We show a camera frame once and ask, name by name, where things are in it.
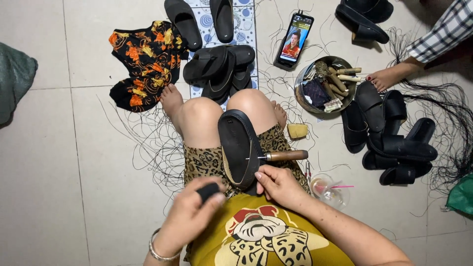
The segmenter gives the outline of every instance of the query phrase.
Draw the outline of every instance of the woman's foot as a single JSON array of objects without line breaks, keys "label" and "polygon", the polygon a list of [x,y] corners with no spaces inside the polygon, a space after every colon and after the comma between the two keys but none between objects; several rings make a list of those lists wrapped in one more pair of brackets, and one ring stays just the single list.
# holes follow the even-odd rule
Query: woman's foot
[{"label": "woman's foot", "polygon": [[373,84],[379,92],[382,92],[410,75],[421,71],[424,66],[425,64],[415,60],[415,58],[409,57],[395,66],[368,75],[366,80],[371,81],[371,84]]},{"label": "woman's foot", "polygon": [[285,128],[288,120],[288,114],[286,113],[286,111],[284,111],[280,104],[276,104],[276,101],[271,101],[271,104],[274,108],[274,112],[276,114],[279,124],[282,128]]},{"label": "woman's foot", "polygon": [[181,93],[177,90],[174,84],[170,83],[164,88],[163,92],[161,93],[161,98],[159,99],[159,102],[163,105],[164,112],[171,119],[171,122],[173,123],[176,131],[178,133],[181,133],[180,129],[178,129],[178,127],[173,121],[175,121],[175,115],[178,113],[179,109],[184,104],[184,100],[182,99]]}]

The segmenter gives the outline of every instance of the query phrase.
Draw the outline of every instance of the woman's left hand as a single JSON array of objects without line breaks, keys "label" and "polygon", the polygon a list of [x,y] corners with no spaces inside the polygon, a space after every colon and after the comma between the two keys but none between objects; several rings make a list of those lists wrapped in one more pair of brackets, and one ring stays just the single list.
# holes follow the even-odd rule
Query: woman's left hand
[{"label": "woman's left hand", "polygon": [[221,192],[226,190],[221,177],[199,177],[176,195],[167,219],[154,240],[153,247],[160,256],[172,257],[197,238],[223,205],[226,200],[223,193],[214,194],[202,205],[202,198],[196,190],[211,182],[217,183]]}]

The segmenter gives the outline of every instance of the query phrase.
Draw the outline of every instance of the checkered shirt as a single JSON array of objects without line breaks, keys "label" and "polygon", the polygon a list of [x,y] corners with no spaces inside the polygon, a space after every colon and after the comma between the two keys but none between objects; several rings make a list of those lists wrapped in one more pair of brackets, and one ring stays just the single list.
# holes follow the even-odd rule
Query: checkered shirt
[{"label": "checkered shirt", "polygon": [[473,0],[454,0],[432,30],[414,41],[409,54],[422,63],[430,62],[473,35]]}]

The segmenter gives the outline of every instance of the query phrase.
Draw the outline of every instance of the phone screen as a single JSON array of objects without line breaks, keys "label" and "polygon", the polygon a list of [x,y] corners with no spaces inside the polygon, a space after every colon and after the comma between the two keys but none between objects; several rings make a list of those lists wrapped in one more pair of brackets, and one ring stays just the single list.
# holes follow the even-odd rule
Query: phone screen
[{"label": "phone screen", "polygon": [[307,17],[294,15],[288,30],[284,46],[280,54],[280,58],[287,61],[296,62],[300,50],[304,46],[304,42],[309,33],[310,26],[314,21]]}]

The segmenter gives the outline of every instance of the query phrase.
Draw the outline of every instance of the silver bangle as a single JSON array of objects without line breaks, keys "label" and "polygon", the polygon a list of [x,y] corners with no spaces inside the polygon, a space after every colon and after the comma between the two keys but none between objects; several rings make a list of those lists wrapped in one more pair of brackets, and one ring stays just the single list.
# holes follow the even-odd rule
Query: silver bangle
[{"label": "silver bangle", "polygon": [[177,257],[179,257],[179,255],[181,255],[182,248],[179,250],[179,252],[176,255],[172,257],[161,257],[160,255],[158,255],[154,251],[154,248],[153,248],[153,237],[159,232],[159,230],[161,230],[161,228],[156,229],[156,231],[154,231],[154,233],[151,235],[151,238],[149,239],[149,252],[151,253],[151,256],[153,256],[153,258],[157,259],[158,261],[167,261],[167,262],[173,261]]}]

